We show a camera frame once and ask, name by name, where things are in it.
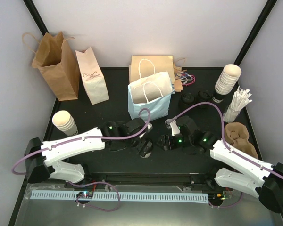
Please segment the single white paper cup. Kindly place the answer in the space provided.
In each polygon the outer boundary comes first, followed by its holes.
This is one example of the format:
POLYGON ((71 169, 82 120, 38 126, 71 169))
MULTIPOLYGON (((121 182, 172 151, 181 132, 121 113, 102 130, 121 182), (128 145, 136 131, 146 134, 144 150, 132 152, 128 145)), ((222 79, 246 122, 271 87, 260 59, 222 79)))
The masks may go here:
POLYGON ((149 152, 149 153, 139 153, 139 155, 140 155, 141 158, 146 159, 146 158, 150 157, 151 152, 149 152))

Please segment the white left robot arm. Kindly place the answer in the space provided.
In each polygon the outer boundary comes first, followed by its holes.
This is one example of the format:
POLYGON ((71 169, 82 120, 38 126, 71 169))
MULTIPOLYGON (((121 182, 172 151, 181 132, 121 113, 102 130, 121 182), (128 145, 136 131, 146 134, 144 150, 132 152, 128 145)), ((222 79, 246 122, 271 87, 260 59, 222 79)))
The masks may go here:
POLYGON ((72 164, 66 159, 86 152, 108 149, 120 151, 136 148, 142 157, 150 153, 151 141, 145 135, 152 129, 142 118, 129 122, 108 121, 85 133, 55 141, 42 142, 38 137, 29 141, 25 155, 27 181, 31 184, 58 179, 88 187, 92 177, 81 163, 72 164))

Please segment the light blue paper bag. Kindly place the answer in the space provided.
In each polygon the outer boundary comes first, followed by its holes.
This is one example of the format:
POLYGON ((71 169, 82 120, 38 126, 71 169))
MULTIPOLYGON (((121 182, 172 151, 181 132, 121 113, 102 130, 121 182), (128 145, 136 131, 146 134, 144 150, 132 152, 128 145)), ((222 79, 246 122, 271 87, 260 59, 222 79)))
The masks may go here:
POLYGON ((168 115, 169 104, 173 87, 167 71, 157 72, 153 68, 153 74, 143 77, 141 74, 142 61, 138 64, 139 79, 128 85, 128 112, 132 119, 141 117, 147 120, 147 113, 141 112, 143 108, 150 111, 150 120, 156 120, 168 115))

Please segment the paper cup near left arm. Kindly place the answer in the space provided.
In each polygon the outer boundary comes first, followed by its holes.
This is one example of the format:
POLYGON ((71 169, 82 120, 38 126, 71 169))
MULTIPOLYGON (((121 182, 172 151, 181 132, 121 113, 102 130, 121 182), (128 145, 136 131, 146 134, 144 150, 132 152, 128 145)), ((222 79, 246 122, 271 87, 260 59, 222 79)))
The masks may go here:
POLYGON ((52 117, 53 125, 67 136, 74 136, 78 134, 77 125, 68 111, 61 110, 56 112, 52 117))

